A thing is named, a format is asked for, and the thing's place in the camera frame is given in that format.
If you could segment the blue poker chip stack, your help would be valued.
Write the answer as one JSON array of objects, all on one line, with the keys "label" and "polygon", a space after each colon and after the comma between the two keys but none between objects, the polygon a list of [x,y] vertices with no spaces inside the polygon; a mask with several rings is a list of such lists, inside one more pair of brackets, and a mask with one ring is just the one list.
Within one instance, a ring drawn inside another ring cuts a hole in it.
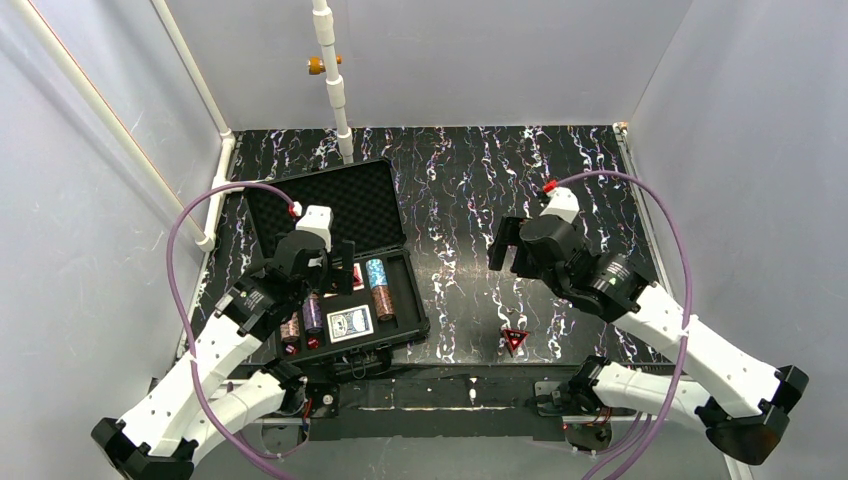
[{"label": "blue poker chip stack", "polygon": [[366,272],[371,288],[383,287],[388,285],[385,266],[382,260],[378,258],[369,259],[366,262]]}]

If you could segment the red playing card deck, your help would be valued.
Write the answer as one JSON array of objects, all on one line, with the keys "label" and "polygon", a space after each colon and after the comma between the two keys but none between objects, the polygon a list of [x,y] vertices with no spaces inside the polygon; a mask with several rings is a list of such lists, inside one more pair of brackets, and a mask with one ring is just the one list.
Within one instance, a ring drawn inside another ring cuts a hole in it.
[{"label": "red playing card deck", "polygon": [[353,265],[353,290],[358,291],[365,288],[364,275],[360,263]]}]

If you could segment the brown poker chip stack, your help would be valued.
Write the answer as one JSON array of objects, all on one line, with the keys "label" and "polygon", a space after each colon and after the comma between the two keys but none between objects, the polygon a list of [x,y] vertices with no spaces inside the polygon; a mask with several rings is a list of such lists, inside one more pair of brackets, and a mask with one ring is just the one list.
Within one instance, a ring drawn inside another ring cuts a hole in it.
[{"label": "brown poker chip stack", "polygon": [[377,319],[381,322],[395,319],[395,309],[392,303],[390,289],[387,285],[377,285],[371,289]]}]

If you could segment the red triangle dealer button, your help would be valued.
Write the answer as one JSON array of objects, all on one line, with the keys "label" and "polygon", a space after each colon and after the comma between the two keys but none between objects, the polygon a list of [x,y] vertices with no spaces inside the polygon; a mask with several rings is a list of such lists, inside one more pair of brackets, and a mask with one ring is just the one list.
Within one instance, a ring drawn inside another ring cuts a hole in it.
[{"label": "red triangle dealer button", "polygon": [[520,350],[527,337],[530,335],[528,331],[503,328],[501,336],[504,339],[504,345],[511,357],[515,357]]}]

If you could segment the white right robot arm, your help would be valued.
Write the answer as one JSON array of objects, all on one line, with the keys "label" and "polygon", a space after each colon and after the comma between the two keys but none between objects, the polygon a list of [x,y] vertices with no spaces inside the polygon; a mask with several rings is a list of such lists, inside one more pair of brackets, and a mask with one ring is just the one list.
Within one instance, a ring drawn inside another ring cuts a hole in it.
[{"label": "white right robot arm", "polygon": [[761,465],[790,423],[789,414],[809,383],[794,365],[774,367],[718,335],[683,308],[642,269],[620,253],[594,253],[571,223],[555,216],[505,216],[488,249],[488,267],[499,271],[509,248],[512,273],[542,281],[581,312],[638,337],[679,362],[687,381],[675,388],[669,419],[702,426],[722,453]]}]

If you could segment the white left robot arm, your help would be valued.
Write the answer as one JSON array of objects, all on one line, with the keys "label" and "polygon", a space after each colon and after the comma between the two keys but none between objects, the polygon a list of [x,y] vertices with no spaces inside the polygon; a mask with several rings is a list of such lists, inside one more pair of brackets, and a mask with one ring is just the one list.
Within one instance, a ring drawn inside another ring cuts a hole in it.
[{"label": "white left robot arm", "polygon": [[210,397],[311,294],[351,294],[354,254],[352,240],[330,246],[308,231],[281,235],[274,256],[252,265],[226,291],[165,377],[121,417],[94,426],[91,437],[113,468],[126,479],[188,479],[206,454],[228,440],[267,474],[285,478],[235,434],[303,390],[302,370],[272,360],[234,390]]}]

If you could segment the orange-purple chip stack in case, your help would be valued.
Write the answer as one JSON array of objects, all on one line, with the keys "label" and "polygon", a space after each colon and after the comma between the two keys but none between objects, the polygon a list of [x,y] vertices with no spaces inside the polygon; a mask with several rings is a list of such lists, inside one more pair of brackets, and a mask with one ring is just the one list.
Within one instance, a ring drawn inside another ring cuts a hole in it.
[{"label": "orange-purple chip stack in case", "polygon": [[324,329],[323,315],[320,308],[320,297],[312,293],[302,306],[302,319],[305,331],[310,335],[319,334]]}]

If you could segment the white-blue chip stack in case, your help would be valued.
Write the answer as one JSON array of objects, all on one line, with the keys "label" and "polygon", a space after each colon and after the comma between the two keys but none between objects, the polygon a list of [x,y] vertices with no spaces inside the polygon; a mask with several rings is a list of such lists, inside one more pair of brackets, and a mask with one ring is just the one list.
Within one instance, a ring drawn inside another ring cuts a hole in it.
[{"label": "white-blue chip stack in case", "polygon": [[293,313],[288,321],[280,327],[281,342],[284,344],[298,343],[300,341],[301,331],[299,316]]}]

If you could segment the black foam-lined poker case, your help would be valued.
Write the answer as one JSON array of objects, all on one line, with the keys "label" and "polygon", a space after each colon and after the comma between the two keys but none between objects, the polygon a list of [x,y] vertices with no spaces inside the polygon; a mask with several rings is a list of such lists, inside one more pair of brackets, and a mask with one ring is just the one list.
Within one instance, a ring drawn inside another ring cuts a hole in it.
[{"label": "black foam-lined poker case", "polygon": [[[424,312],[415,279],[407,236],[393,182],[393,170],[385,159],[367,161],[273,181],[265,188],[250,188],[245,193],[254,234],[263,257],[271,260],[278,234],[295,229],[289,212],[294,202],[328,206],[333,211],[332,260],[336,274],[341,264],[339,247],[344,240],[355,243],[354,264],[360,263],[365,288],[350,295],[325,294],[320,297],[324,329],[310,335],[305,331],[302,306],[296,310],[300,323],[300,341],[296,355],[287,356],[280,330],[273,336],[277,356],[293,364],[325,365],[341,375],[361,378],[387,368],[393,350],[424,340],[430,322]],[[388,279],[395,319],[377,319],[366,272],[366,262],[383,261]],[[331,343],[326,315],[360,305],[367,305],[375,326],[371,335]],[[307,340],[317,338],[320,346],[308,349]]]}]

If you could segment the white pvc pole with orange knob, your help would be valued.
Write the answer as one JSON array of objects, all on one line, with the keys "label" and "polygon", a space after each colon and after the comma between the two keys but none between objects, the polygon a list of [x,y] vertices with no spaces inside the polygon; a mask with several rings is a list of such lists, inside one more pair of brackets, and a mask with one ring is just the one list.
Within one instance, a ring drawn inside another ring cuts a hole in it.
[{"label": "white pvc pole with orange knob", "polygon": [[338,151],[344,164],[352,164],[353,135],[346,114],[346,96],[344,78],[339,71],[334,16],[326,0],[312,0],[312,17],[317,41],[321,47],[321,61],[324,66],[325,84],[330,105],[336,123]]}]

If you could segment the white pvc frame pipe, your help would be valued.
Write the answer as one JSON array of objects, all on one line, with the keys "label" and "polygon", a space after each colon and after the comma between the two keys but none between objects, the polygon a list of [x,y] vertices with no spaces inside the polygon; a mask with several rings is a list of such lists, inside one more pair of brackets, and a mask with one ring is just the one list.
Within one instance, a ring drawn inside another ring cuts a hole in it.
[{"label": "white pvc frame pipe", "polygon": [[[155,186],[161,190],[161,193],[168,200],[169,206],[177,213],[181,213],[185,209],[185,206],[180,201],[177,193],[168,185],[152,159],[135,139],[130,128],[120,119],[117,112],[91,80],[90,76],[61,40],[58,33],[50,25],[36,4],[32,1],[13,1],[11,6],[17,11],[24,25],[35,36],[54,64],[56,64],[65,78],[73,85],[113,138],[115,138],[129,157],[144,170]],[[190,230],[190,236],[195,241],[197,247],[201,251],[208,253],[215,249],[218,240],[216,230],[222,214],[226,194],[238,189],[232,182],[227,180],[230,160],[235,147],[235,135],[232,129],[226,124],[167,3],[164,1],[154,1],[152,6],[186,68],[193,85],[198,91],[213,123],[218,129],[221,139],[217,167],[212,179],[212,191],[209,197],[206,220],[203,226],[199,226],[197,222],[193,222]]]}]

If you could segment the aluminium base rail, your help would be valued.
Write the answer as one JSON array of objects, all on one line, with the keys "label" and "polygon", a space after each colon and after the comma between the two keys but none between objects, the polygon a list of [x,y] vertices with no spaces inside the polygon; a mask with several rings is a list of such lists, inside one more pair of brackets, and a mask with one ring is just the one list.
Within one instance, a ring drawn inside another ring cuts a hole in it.
[{"label": "aluminium base rail", "polygon": [[313,378],[283,387],[256,373],[210,401],[176,431],[172,453],[153,453],[150,477],[188,479],[241,433],[279,429],[294,444],[246,447],[272,476],[299,479],[503,479],[520,468],[521,438],[537,446],[612,456],[656,423],[668,378],[649,376],[643,400],[600,401],[572,393],[566,376],[538,368],[412,369],[337,384]]}]

